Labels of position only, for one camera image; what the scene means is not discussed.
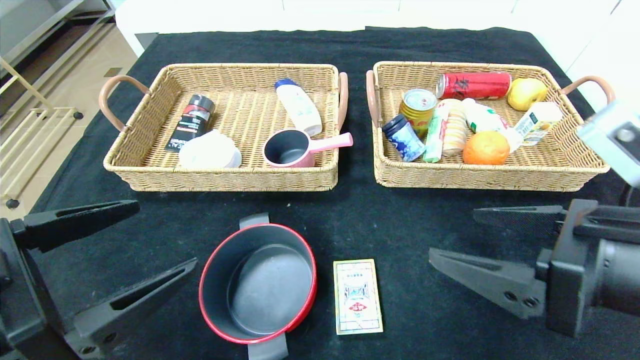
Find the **wicker basket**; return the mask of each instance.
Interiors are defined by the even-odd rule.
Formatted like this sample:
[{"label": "wicker basket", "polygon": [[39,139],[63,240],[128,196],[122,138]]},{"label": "wicker basket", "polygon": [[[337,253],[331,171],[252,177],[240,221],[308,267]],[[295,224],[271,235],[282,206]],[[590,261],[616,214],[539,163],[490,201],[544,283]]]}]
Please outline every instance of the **wicker basket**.
[{"label": "wicker basket", "polygon": [[[133,190],[145,192],[325,191],[338,181],[338,149],[316,154],[309,168],[271,168],[262,145],[277,130],[293,127],[273,90],[276,80],[292,78],[316,104],[323,132],[338,135],[346,115],[348,84],[333,65],[201,63],[163,68],[150,88],[129,76],[111,78],[99,96],[100,108],[120,135],[104,158],[104,168]],[[127,125],[109,110],[106,99],[120,81],[145,93]],[[231,137],[243,160],[239,168],[184,169],[178,154],[164,149],[192,94],[216,103],[209,129]]]},{"label": "wicker basket", "polygon": [[[545,100],[559,106],[564,115],[562,121],[536,146],[523,146],[511,154],[505,165],[467,165],[461,154],[444,157],[438,163],[425,163],[422,159],[402,162],[380,126],[397,115],[403,94],[411,88],[435,90],[438,75],[445,72],[489,71],[506,71],[514,79],[542,80],[549,89]],[[566,94],[587,80],[596,81],[607,98],[613,98],[611,88],[600,78],[583,78],[560,89],[549,71],[535,66],[381,61],[367,72],[376,180],[389,187],[577,191],[592,177],[609,171],[609,166],[575,134],[583,121]],[[510,107],[505,97],[479,102],[495,109],[512,126],[524,114]]]}]

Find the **pink handle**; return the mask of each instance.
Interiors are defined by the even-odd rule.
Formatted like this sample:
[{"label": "pink handle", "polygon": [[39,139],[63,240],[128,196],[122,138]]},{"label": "pink handle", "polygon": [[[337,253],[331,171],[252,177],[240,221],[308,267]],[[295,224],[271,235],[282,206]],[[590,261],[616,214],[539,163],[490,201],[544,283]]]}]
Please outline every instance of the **pink handle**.
[{"label": "pink handle", "polygon": [[328,139],[311,140],[311,142],[309,143],[309,152],[314,153],[318,151],[335,149],[336,147],[346,147],[352,145],[353,137],[351,137],[351,133],[344,133]]}]

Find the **orange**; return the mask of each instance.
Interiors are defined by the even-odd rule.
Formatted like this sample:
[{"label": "orange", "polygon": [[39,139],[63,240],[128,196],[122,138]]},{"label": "orange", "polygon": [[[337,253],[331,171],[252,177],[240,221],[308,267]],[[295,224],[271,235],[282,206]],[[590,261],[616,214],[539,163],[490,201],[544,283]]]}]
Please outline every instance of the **orange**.
[{"label": "orange", "polygon": [[471,136],[462,152],[465,164],[502,165],[509,156],[509,143],[497,131],[482,131]]}]

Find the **soda can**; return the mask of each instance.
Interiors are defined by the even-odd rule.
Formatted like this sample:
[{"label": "soda can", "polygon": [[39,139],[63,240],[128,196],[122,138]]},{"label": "soda can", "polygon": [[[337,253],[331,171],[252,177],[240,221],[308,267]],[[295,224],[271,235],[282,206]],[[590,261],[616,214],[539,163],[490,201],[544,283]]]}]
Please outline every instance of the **soda can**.
[{"label": "soda can", "polygon": [[407,91],[400,102],[398,112],[406,117],[420,139],[427,135],[437,102],[433,93],[425,89]]},{"label": "soda can", "polygon": [[448,72],[436,84],[439,99],[496,99],[505,96],[511,86],[508,72]]}]

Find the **basket handle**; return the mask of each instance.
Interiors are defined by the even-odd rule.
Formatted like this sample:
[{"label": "basket handle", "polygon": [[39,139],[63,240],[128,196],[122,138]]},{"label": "basket handle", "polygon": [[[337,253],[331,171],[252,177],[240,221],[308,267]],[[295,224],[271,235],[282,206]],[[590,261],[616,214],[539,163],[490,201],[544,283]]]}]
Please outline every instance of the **basket handle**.
[{"label": "basket handle", "polygon": [[583,78],[580,78],[571,83],[566,88],[562,89],[561,92],[565,95],[569,94],[570,92],[574,91],[575,88],[586,83],[587,81],[593,81],[596,84],[600,85],[600,88],[602,88],[602,91],[604,91],[604,94],[607,96],[607,104],[612,103],[613,100],[616,99],[616,93],[613,91],[611,85],[609,85],[609,83],[600,76],[585,76]]},{"label": "basket handle", "polygon": [[125,126],[122,121],[120,121],[120,119],[118,119],[116,115],[113,114],[111,109],[109,109],[107,98],[109,97],[109,94],[111,93],[113,88],[121,81],[132,83],[136,88],[138,88],[138,90],[142,91],[144,94],[149,94],[148,87],[128,75],[117,75],[108,79],[107,82],[104,83],[104,85],[100,89],[100,94],[98,94],[98,105],[100,106],[100,110],[102,110],[104,116],[112,123],[113,126],[115,126],[116,129],[118,129],[118,131],[123,131]]},{"label": "basket handle", "polygon": [[376,97],[376,87],[373,79],[373,70],[367,71],[367,103],[369,104],[369,114],[371,121],[376,127],[380,127],[380,109],[378,108],[378,98]]},{"label": "basket handle", "polygon": [[338,105],[338,132],[342,129],[344,119],[347,117],[347,103],[349,102],[349,77],[346,72],[338,75],[340,85],[340,103]]}]

